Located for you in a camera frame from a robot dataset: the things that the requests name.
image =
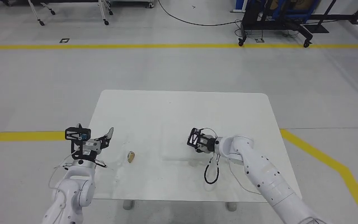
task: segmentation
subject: gray floor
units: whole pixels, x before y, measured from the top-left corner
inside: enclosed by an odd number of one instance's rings
[[[169,1],[178,17],[213,24],[242,18],[232,2]],[[41,27],[28,7],[0,4],[0,45],[236,43],[235,25],[196,27],[168,17],[156,5],[114,8],[104,26],[95,3],[52,4],[56,16],[37,7]],[[348,22],[324,25],[331,33],[314,44],[357,44]],[[253,32],[253,38],[261,32]],[[267,43],[299,43],[264,31]],[[280,128],[345,164],[358,179],[357,49],[67,49],[0,50],[0,131],[64,130],[88,125],[101,91],[175,90],[263,92]],[[355,223],[358,207],[339,174],[285,142],[303,200],[333,223]],[[0,142],[0,223],[39,223],[50,206],[47,181],[69,152],[68,142]],[[266,203],[95,200],[84,209],[86,223],[281,223]]]

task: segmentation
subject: floor marking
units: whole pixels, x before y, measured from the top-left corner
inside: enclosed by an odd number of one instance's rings
[[[341,177],[343,178],[348,190],[350,191],[353,199],[355,200],[356,204],[358,204],[358,183],[354,179],[353,174],[348,169],[347,166],[339,163],[335,159],[331,158],[329,155],[323,153],[319,149],[311,146],[307,142],[303,141],[299,137],[295,136],[294,134],[290,133],[288,130],[281,129],[281,135],[290,143],[294,144],[295,146],[299,147],[306,153],[310,154],[311,156],[315,157],[317,160],[321,161],[322,163],[326,164],[330,168],[336,170]]]
[[[63,141],[62,132],[0,132],[0,142]]]
[[[335,159],[329,157],[319,149],[311,146],[288,130],[281,129],[284,139],[294,144],[301,150],[315,157],[317,160],[336,170],[343,178],[353,199],[358,204],[358,183],[349,168]],[[64,141],[64,131],[59,132],[0,132],[0,142],[23,142],[23,141]]]
[[[302,48],[302,44],[69,44],[69,45],[0,45],[0,50],[61,49],[143,49],[143,48]],[[311,44],[311,48],[358,49],[358,44]]]

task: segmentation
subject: small object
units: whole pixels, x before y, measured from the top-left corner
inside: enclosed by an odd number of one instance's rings
[[[226,209],[230,212],[235,212],[237,209],[236,202],[225,202]]]
[[[263,38],[255,38],[255,41],[257,43],[264,43],[265,41],[263,40]]]
[[[60,44],[66,44],[66,43],[68,43],[69,42],[69,38],[62,38],[61,40],[60,40]]]
[[[134,152],[132,152],[132,151],[129,151],[129,152],[128,152],[127,160],[128,160],[129,163],[131,163],[131,162],[133,161],[134,156],[135,156],[135,153],[134,153]]]

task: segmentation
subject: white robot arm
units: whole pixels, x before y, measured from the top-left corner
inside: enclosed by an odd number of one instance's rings
[[[253,149],[253,140],[245,136],[213,137],[194,128],[187,144],[196,152],[216,153],[244,172],[285,224],[327,223],[292,190],[268,158]]]
[[[90,139],[91,130],[82,128],[80,124],[66,129],[65,138],[71,140],[74,161],[69,168],[64,166],[67,173],[52,188],[54,203],[45,213],[43,224],[83,223],[82,207],[91,204],[96,188],[95,168],[97,165],[106,167],[105,164],[97,163],[96,156],[109,146],[113,130],[111,128],[103,137]]]

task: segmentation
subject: yellow line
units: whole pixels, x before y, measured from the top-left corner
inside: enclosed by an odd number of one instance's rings
[[[352,194],[355,202],[358,204],[358,183],[354,179],[353,174],[345,165],[339,163],[335,159],[329,157],[328,155],[324,154],[317,148],[311,146],[307,142],[303,141],[302,139],[298,138],[297,136],[293,135],[287,130],[281,129],[281,135],[287,141],[291,142],[295,146],[299,147],[306,153],[310,154],[311,156],[315,157],[317,160],[321,161],[322,163],[326,164],[330,168],[336,170],[341,177],[343,178],[344,182],[347,185],[348,190]]]
[[[307,142],[293,135],[287,130],[281,129],[281,135],[290,143],[299,147],[306,153],[315,157],[317,160],[336,170],[343,178],[348,190],[352,194],[355,202],[358,204],[358,183],[355,181],[351,171],[345,165],[321,152],[319,149],[311,146]],[[0,142],[18,142],[18,141],[63,141],[64,132],[0,132]]]
[[[0,132],[0,142],[63,141],[64,132]]]
[[[143,48],[303,48],[302,44],[57,44],[57,45],[0,45],[0,50],[57,50],[57,49],[143,49]],[[312,44],[310,48],[350,48],[358,44]]]

